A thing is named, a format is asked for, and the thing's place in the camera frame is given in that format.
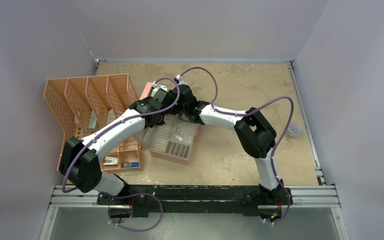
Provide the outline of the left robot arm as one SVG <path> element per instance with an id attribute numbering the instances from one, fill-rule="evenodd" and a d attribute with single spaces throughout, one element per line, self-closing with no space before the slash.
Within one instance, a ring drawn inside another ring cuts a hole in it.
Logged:
<path id="1" fill-rule="evenodd" d="M 82 139 L 69 138 L 63 147 L 59 172 L 64 193 L 97 190 L 109 194 L 118 205 L 126 203 L 129 191 L 123 180 L 101 170 L 100 161 L 127 138 L 148 128 L 162 125 L 164 116 L 173 112 L 181 97 L 180 88 L 159 89 L 132 103 L 115 121 Z"/>

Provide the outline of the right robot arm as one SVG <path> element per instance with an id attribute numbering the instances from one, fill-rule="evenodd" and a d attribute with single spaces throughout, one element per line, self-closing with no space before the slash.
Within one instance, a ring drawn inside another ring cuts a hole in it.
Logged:
<path id="1" fill-rule="evenodd" d="M 197 100 L 187 84 L 179 85 L 180 98 L 175 104 L 188 120 L 200 125 L 213 125 L 236 133 L 243 150 L 254 158 L 259 174 L 260 196 L 268 204 L 280 198 L 282 179 L 277 172 L 275 151 L 279 145 L 276 141 L 277 132 L 263 116 L 261 110 L 279 100 L 286 99 L 291 103 L 291 112 L 287 126 L 294 113 L 294 103 L 290 97 L 280 96 L 262 106 L 251 107 L 247 111 L 215 106 L 213 102 Z"/>

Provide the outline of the pink jewelry box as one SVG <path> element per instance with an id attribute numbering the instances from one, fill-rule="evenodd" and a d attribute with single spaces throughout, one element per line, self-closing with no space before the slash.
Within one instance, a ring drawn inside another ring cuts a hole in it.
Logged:
<path id="1" fill-rule="evenodd" d="M 190 122 L 184 113 L 175 113 L 175 106 L 163 115 L 163 124 L 146 127 L 133 138 L 153 157 L 189 165 L 199 125 Z M 174 135 L 183 137 L 183 141 Z"/>

